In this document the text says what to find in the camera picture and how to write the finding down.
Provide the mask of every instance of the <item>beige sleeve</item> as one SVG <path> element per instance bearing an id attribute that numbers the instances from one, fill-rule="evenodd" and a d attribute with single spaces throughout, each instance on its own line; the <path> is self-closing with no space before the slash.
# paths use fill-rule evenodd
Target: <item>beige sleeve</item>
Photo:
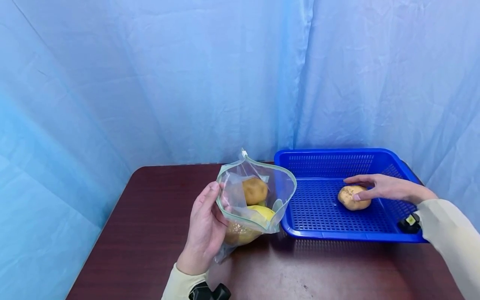
<path id="1" fill-rule="evenodd" d="M 433 199 L 418 205 L 423 237 L 445 260 L 467 300 L 480 299 L 480 235 L 452 203 Z"/>
<path id="2" fill-rule="evenodd" d="M 177 264 L 174 264 L 162 300 L 188 300 L 188 295 L 193 287 L 206 279 L 207 273 L 196 276 L 187 275 L 180 272 Z"/>

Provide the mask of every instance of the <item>plastic basket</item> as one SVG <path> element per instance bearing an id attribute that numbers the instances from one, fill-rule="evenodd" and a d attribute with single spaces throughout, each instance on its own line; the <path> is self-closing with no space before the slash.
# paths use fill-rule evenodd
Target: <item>plastic basket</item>
<path id="1" fill-rule="evenodd" d="M 422 232 L 402 233 L 397 222 L 416 207 L 404 201 L 377 198 L 360 211 L 347 210 L 338 200 L 344 178 L 358 174 L 385 174 L 421 183 L 397 155 L 386 149 L 285 150 L 275 164 L 297 178 L 282 227 L 296 238 L 427 242 Z"/>

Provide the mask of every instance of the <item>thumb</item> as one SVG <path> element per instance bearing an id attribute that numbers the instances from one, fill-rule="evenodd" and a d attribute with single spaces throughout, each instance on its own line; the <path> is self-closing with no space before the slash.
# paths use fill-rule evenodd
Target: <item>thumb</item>
<path id="1" fill-rule="evenodd" d="M 353 200 L 355 201 L 365 201 L 365 200 L 371 200 L 374 198 L 378 198 L 376 188 L 373 188 L 367 191 L 362 191 L 353 195 Z"/>
<path id="2" fill-rule="evenodd" d="M 213 204 L 215 203 L 216 198 L 218 197 L 218 193 L 220 192 L 220 186 L 218 182 L 214 181 L 209 184 L 210 190 L 205 195 L 205 200 L 202 205 L 202 209 L 204 211 L 212 209 Z"/>

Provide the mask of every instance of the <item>dark red table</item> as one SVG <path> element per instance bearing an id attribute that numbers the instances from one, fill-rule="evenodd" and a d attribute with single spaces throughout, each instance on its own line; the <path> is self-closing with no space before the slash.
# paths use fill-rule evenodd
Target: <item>dark red table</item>
<path id="1" fill-rule="evenodd" d="M 159 300 L 183 249 L 191 205 L 220 165 L 136 171 L 68 300 Z M 293 240 L 279 233 L 212 267 L 232 300 L 462 299 L 429 244 Z"/>

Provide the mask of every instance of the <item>black device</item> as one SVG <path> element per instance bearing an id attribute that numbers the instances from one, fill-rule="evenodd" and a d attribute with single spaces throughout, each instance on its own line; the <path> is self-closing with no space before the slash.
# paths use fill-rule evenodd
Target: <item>black device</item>
<path id="1" fill-rule="evenodd" d="M 403 233 L 416 234 L 421 229 L 420 217 L 417 214 L 412 213 L 404 220 L 398 222 L 397 226 Z"/>
<path id="2" fill-rule="evenodd" d="M 212 292 L 206 282 L 201 282 L 192 288 L 188 298 L 190 300 L 229 300 L 231 295 L 222 283 Z"/>

